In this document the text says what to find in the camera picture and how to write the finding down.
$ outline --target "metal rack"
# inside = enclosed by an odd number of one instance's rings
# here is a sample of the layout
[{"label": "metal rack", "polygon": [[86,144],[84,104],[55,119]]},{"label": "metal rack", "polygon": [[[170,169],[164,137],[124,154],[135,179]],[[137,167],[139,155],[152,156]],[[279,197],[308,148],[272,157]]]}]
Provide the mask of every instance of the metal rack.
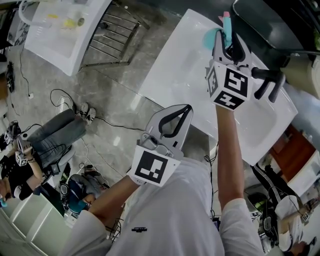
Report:
[{"label": "metal rack", "polygon": [[[113,13],[114,10],[112,10],[112,7],[117,9],[117,14]],[[84,64],[84,60],[82,60],[82,65],[79,71],[86,69],[127,66],[130,64],[134,57],[134,53],[129,58],[126,58],[127,60],[124,60],[128,46],[132,42],[132,39],[136,35],[140,26],[143,26],[146,30],[148,30],[150,26],[137,14],[129,12],[128,9],[129,7],[127,5],[117,2],[116,0],[112,1],[92,35],[86,51],[86,53],[88,53],[88,49],[93,49],[98,51],[100,54],[109,57],[111,61]],[[103,24],[107,25],[106,28],[103,29],[106,33],[97,35],[97,29],[103,27]]]}]

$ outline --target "gray pants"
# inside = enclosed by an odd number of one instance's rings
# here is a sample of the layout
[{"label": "gray pants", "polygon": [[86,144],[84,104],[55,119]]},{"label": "gray pants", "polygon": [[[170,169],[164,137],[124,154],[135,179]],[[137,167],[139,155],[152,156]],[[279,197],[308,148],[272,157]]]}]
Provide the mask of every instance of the gray pants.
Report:
[{"label": "gray pants", "polygon": [[32,133],[28,141],[38,153],[42,167],[60,160],[69,146],[86,134],[86,123],[75,119],[75,113],[65,110]]}]

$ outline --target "seated person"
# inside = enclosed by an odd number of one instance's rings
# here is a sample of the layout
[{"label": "seated person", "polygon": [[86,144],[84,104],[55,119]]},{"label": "seated person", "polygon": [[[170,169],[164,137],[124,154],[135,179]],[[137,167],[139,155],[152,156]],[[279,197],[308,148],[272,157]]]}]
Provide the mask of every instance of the seated person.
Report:
[{"label": "seated person", "polygon": [[102,192],[109,188],[102,175],[95,170],[86,170],[82,175],[72,175],[68,186],[67,205],[74,214],[90,208]]},{"label": "seated person", "polygon": [[0,198],[3,202],[10,198],[24,200],[41,185],[42,170],[58,163],[68,152],[69,146],[85,135],[86,126],[90,125],[96,116],[94,108],[89,111],[88,109],[88,104],[84,103],[76,116],[72,109],[63,111],[31,134],[27,140],[34,153],[26,155],[27,165],[17,164],[15,153],[18,145],[14,142],[13,149],[0,161]]},{"label": "seated person", "polygon": [[277,226],[273,229],[277,232],[279,248],[285,255],[308,255],[310,245],[302,240],[304,225],[301,221],[306,209],[299,208],[298,200],[300,199],[287,183],[273,171],[270,165],[266,166],[265,170],[261,169],[258,164],[251,166],[251,168],[254,175],[268,191],[272,201],[272,205],[266,206],[268,215],[262,215],[264,230],[266,231],[265,218],[272,216],[272,212],[275,213]]}]

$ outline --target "shoe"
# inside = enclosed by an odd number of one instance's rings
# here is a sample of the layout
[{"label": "shoe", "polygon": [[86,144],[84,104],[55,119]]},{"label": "shoe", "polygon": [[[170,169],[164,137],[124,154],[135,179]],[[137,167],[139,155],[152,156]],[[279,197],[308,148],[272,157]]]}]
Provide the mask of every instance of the shoe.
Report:
[{"label": "shoe", "polygon": [[86,125],[87,126],[91,125],[91,123],[95,119],[95,117],[96,117],[96,109],[94,109],[92,107],[92,108],[89,109],[89,112],[85,117]]},{"label": "shoe", "polygon": [[81,117],[83,120],[86,120],[86,116],[88,115],[89,105],[88,103],[83,103],[81,105],[80,112],[76,114],[77,116]]}]

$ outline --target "sink basin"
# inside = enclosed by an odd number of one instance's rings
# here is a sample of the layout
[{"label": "sink basin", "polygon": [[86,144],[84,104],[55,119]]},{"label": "sink basin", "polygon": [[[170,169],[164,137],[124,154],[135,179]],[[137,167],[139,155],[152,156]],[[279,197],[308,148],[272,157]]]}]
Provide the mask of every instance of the sink basin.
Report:
[{"label": "sink basin", "polygon": [[[145,78],[139,94],[166,108],[177,104],[193,107],[191,124],[218,140],[215,105],[209,100],[205,79],[212,51],[204,47],[203,38],[220,26],[201,14],[188,10],[166,42]],[[252,54],[253,66],[267,67]],[[263,83],[255,79],[253,92]],[[253,93],[234,112],[242,158],[256,164],[273,146],[298,113],[284,89],[275,103],[268,100],[271,84],[260,100]]]},{"label": "sink basin", "polygon": [[[90,39],[111,0],[88,0],[86,4],[67,1],[40,2],[33,22],[51,26],[30,26],[24,47],[61,69],[68,76],[79,71]],[[70,28],[67,19],[83,24]]]}]

